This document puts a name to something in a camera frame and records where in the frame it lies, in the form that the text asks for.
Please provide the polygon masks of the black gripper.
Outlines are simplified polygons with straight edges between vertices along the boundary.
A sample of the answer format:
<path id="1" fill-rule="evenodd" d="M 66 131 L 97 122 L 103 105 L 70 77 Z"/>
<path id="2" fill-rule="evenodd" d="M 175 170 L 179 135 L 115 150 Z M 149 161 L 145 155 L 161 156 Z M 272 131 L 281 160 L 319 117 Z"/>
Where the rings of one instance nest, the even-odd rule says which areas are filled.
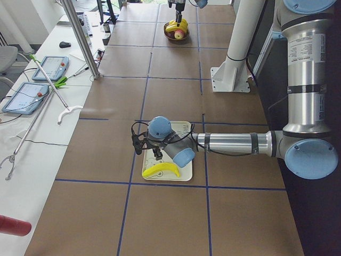
<path id="1" fill-rule="evenodd" d="M 155 158 L 157 158 L 157 160 L 161 160 L 163 157 L 161 150 L 166 147 L 166 143 L 164 142 L 164 139 L 153 137 L 149 132 L 146 132 L 145 135 L 146 135 L 145 137 L 146 149 L 152 149 Z"/>
<path id="2" fill-rule="evenodd" d="M 176 9 L 176 23 L 179 26 L 182 21 L 182 11 L 185 8 L 185 0 L 175 0 L 175 9 Z"/>

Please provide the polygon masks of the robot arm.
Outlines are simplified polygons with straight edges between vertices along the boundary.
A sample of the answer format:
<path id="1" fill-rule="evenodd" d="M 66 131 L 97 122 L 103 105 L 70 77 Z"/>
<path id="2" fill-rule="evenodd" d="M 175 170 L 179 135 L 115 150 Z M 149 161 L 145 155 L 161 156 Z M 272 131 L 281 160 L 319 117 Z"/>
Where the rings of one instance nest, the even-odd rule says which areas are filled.
<path id="1" fill-rule="evenodd" d="M 200 9 L 204 8 L 208 1 L 207 0 L 195 0 L 196 4 L 192 4 L 194 7 L 198 7 Z M 172 7 L 172 5 L 175 5 L 176 9 L 176 18 L 175 21 L 179 25 L 182 21 L 182 12 L 185 9 L 186 0 L 168 0 L 168 6 L 169 8 Z"/>
<path id="2" fill-rule="evenodd" d="M 326 31 L 334 17 L 334 1 L 276 1 L 274 25 L 287 40 L 288 123 L 266 133 L 188 133 L 179 137 L 170 121 L 155 117 L 143 144 L 161 159 L 163 153 L 179 167 L 192 161 L 199 149 L 228 156 L 266 154 L 281 158 L 304 179 L 321 179 L 338 165 L 324 122 L 326 93 Z"/>

